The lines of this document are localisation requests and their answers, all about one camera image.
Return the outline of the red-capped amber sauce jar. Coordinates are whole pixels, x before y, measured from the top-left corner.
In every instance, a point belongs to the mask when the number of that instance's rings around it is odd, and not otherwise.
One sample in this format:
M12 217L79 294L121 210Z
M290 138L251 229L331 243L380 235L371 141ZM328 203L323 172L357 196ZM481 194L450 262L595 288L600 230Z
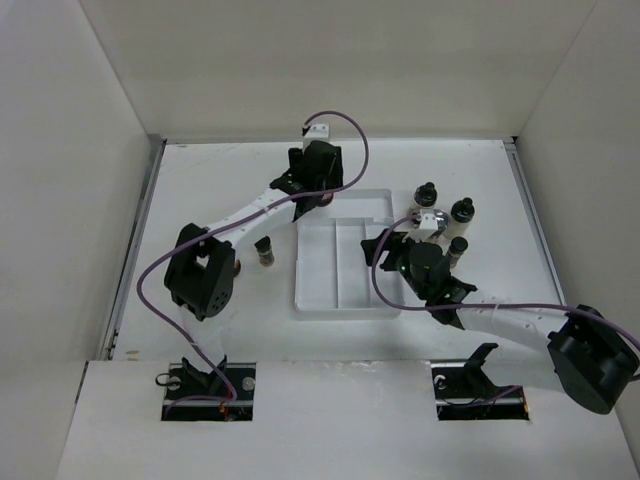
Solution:
M333 198L334 198L333 194L324 194L319 198L317 202L317 206L326 207L333 201Z

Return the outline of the silver-capped spice bottle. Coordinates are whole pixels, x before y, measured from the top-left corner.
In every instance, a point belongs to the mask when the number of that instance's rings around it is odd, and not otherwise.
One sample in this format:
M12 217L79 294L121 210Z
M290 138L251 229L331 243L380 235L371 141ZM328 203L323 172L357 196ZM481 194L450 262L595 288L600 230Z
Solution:
M436 217L438 229L428 238L429 241L439 240L450 225L450 215L441 209L434 209L433 214Z

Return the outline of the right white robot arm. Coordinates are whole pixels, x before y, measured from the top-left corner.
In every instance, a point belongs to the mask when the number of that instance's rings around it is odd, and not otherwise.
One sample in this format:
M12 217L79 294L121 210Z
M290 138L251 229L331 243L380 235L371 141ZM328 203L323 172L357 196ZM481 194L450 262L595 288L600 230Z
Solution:
M509 303L453 273L468 242L448 248L385 229L360 243L373 274L395 272L422 301L420 311L461 331L481 332L545 354L560 389L597 414L609 413L639 378L639 342L587 305Z

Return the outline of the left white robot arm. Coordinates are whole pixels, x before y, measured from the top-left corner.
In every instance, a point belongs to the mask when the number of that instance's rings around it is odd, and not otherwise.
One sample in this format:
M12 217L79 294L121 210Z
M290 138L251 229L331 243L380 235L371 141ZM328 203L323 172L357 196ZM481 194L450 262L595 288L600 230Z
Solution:
M218 233L174 255L164 276L172 301L202 322L229 303L238 252L268 234L324 206L323 197L343 185L342 150L313 140L288 151L289 168L250 205L207 227L190 223L180 231L181 246L212 230Z

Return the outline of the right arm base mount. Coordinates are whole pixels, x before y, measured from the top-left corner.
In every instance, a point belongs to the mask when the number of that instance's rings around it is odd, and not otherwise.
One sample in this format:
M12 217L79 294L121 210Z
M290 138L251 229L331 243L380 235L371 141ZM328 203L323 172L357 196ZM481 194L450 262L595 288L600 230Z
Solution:
M529 411L520 385L495 385L483 371L496 343L481 344L466 359L430 363L436 416L439 421L528 421Z

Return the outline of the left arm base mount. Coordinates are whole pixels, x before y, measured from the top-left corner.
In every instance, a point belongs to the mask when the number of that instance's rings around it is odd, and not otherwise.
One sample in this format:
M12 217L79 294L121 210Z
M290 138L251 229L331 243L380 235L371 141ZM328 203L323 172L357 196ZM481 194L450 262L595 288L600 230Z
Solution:
M197 369L186 358L172 363L155 378L164 392L161 420L164 422L249 422L253 420L257 365L229 363L217 368L234 387L214 371Z

